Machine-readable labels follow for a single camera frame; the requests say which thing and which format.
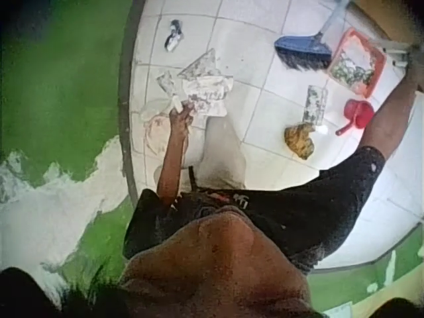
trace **red plastic container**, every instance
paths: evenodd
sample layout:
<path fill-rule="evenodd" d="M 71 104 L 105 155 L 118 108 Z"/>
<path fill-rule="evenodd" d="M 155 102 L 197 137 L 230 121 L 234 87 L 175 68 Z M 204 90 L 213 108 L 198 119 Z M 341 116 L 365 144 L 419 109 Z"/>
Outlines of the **red plastic container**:
<path fill-rule="evenodd" d="M 360 40 L 361 45 L 363 46 L 365 51 L 369 52 L 375 59 L 374 75 L 371 77 L 369 85 L 363 84 L 356 87 L 353 87 L 353 86 L 351 87 L 351 86 L 348 86 L 345 82 L 340 81 L 337 78 L 334 78 L 332 75 L 332 69 L 339 63 L 339 60 L 341 58 L 341 52 L 344 48 L 344 45 L 353 36 L 356 36 Z M 381 52 L 379 49 L 374 47 L 372 44 L 370 44 L 370 42 L 362 33 L 358 32 L 355 28 L 349 28 L 343 35 L 342 40 L 340 41 L 339 47 L 337 48 L 333 61 L 331 62 L 329 68 L 327 69 L 327 73 L 331 78 L 333 78 L 335 81 L 337 81 L 341 85 L 349 88 L 355 94 L 362 95 L 364 98 L 369 98 L 374 88 L 376 87 L 378 80 L 380 79 L 380 76 L 382 75 L 385 64 L 386 64 L 386 55 L 383 52 Z"/>

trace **broom handle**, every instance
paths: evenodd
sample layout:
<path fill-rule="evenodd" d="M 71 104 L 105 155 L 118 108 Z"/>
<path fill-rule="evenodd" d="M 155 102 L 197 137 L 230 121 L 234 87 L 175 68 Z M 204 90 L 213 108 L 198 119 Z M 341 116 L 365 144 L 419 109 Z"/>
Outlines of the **broom handle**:
<path fill-rule="evenodd" d="M 324 23 L 321 30 L 318 32 L 317 37 L 319 39 L 321 39 L 324 33 L 326 33 L 326 31 L 332 25 L 334 20 L 337 19 L 339 15 L 346 9 L 349 2 L 350 0 L 340 0 L 340 3 L 337 5 L 336 9 L 333 10 L 333 12 L 331 13 L 331 16 L 328 18 L 328 20 Z"/>

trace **forearm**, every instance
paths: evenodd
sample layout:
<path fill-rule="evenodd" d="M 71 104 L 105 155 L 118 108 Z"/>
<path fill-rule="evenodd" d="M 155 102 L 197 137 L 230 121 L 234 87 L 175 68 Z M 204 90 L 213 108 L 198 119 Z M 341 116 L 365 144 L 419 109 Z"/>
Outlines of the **forearm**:
<path fill-rule="evenodd" d="M 408 70 L 365 128 L 359 147 L 374 146 L 385 159 L 392 155 L 406 132 L 416 89 L 416 71 Z"/>
<path fill-rule="evenodd" d="M 184 138 L 171 133 L 156 190 L 165 205 L 173 204 L 178 195 L 183 150 Z"/>

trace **broom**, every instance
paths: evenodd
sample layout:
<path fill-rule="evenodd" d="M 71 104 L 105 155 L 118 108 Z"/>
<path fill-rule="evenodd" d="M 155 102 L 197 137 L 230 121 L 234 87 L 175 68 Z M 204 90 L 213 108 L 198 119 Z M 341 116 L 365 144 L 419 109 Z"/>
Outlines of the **broom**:
<path fill-rule="evenodd" d="M 340 0 L 321 30 L 313 36 L 283 36 L 274 46 L 280 60 L 295 70 L 323 70 L 331 63 L 331 49 L 321 43 L 324 33 L 334 20 L 346 9 L 350 0 Z"/>

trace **hand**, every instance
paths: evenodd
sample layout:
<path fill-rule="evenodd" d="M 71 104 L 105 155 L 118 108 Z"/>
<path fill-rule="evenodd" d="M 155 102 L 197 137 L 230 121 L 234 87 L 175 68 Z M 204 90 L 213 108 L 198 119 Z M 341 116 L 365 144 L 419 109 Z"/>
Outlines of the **hand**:
<path fill-rule="evenodd" d="M 193 109 L 193 104 L 183 102 L 183 111 L 178 113 L 175 108 L 170 111 L 171 134 L 186 139 L 188 135 L 188 127 L 193 122 L 193 117 L 190 112 Z"/>

